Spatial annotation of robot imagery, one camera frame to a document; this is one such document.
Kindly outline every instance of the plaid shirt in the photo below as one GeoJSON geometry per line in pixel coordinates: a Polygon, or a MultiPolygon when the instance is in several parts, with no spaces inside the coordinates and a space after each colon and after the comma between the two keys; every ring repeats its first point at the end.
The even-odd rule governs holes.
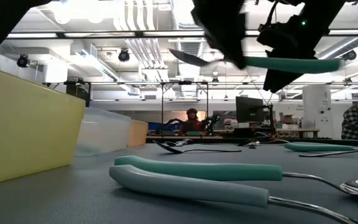
{"type": "Polygon", "coordinates": [[[343,114],[342,139],[358,139],[358,109],[352,106],[343,114]]]}

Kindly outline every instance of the table surface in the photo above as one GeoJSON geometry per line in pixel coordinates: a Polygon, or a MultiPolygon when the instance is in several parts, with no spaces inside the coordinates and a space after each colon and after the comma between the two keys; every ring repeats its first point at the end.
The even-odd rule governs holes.
{"type": "MultiPolygon", "coordinates": [[[[242,149],[238,153],[191,152],[168,154],[155,144],[76,157],[73,165],[0,183],[0,224],[3,223],[336,223],[290,208],[267,209],[227,203],[177,200],[123,189],[108,174],[115,157],[134,154],[161,161],[243,162],[275,164],[287,172],[318,175],[335,184],[358,178],[358,154],[330,158],[302,158],[282,146],[257,149],[233,145],[192,145],[183,148],[242,149]]],[[[358,199],[313,180],[237,182],[269,189],[275,197],[326,207],[358,219],[358,199]]]]}
{"type": "Polygon", "coordinates": [[[282,128],[277,128],[277,131],[303,131],[303,132],[315,132],[315,131],[320,131],[320,129],[282,129],[282,128]]]}
{"type": "Polygon", "coordinates": [[[167,138],[167,139],[222,139],[222,136],[147,136],[150,139],[160,139],[160,138],[167,138]]]}

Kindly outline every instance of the teal handle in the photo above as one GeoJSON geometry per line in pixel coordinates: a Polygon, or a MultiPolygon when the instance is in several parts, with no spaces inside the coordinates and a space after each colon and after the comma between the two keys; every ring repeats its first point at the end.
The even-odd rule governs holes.
{"type": "Polygon", "coordinates": [[[339,152],[339,151],[352,151],[353,146],[342,146],[333,144],[297,144],[287,143],[284,145],[286,149],[295,152],[339,152]]]}
{"type": "Polygon", "coordinates": [[[341,59],[315,60],[292,58],[247,57],[247,65],[293,73],[325,73],[339,70],[341,59]]]}
{"type": "Polygon", "coordinates": [[[114,165],[132,165],[159,174],[217,181],[282,180],[280,166],[203,162],[153,161],[137,156],[118,157],[114,165]]]}
{"type": "Polygon", "coordinates": [[[112,166],[109,175],[130,190],[166,197],[236,203],[266,208],[269,191],[257,187],[158,174],[131,165],[112,166]]]}

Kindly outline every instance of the computer monitor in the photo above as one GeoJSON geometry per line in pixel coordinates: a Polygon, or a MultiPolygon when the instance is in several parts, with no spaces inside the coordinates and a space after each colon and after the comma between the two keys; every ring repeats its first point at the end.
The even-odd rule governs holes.
{"type": "Polygon", "coordinates": [[[249,121],[264,121],[264,101],[261,99],[248,98],[243,96],[236,97],[236,110],[238,123],[249,121]]]}

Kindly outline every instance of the red shirt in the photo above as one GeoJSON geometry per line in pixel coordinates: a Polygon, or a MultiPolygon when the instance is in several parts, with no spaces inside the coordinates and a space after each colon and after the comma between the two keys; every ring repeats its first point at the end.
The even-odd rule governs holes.
{"type": "Polygon", "coordinates": [[[179,135],[185,135],[188,131],[204,131],[202,122],[197,119],[189,119],[180,125],[179,135]]]}

